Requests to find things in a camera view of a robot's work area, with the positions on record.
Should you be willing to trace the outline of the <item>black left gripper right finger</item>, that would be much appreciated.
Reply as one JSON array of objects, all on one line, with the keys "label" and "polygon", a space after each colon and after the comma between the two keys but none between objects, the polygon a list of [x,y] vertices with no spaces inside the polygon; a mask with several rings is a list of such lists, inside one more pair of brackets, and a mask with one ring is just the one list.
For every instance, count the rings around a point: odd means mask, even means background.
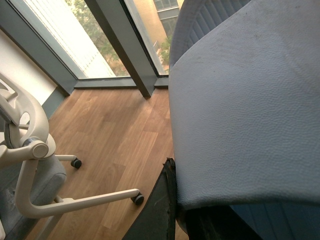
[{"label": "black left gripper right finger", "polygon": [[190,240],[260,240],[261,237],[228,205],[186,212]]}]

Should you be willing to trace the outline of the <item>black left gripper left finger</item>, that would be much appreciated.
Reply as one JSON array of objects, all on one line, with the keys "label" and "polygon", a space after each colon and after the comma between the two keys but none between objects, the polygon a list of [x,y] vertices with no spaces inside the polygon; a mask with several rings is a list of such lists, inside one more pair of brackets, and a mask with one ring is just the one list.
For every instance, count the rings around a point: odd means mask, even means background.
[{"label": "black left gripper left finger", "polygon": [[140,214],[124,240],[174,240],[176,235],[176,164],[167,158]]}]

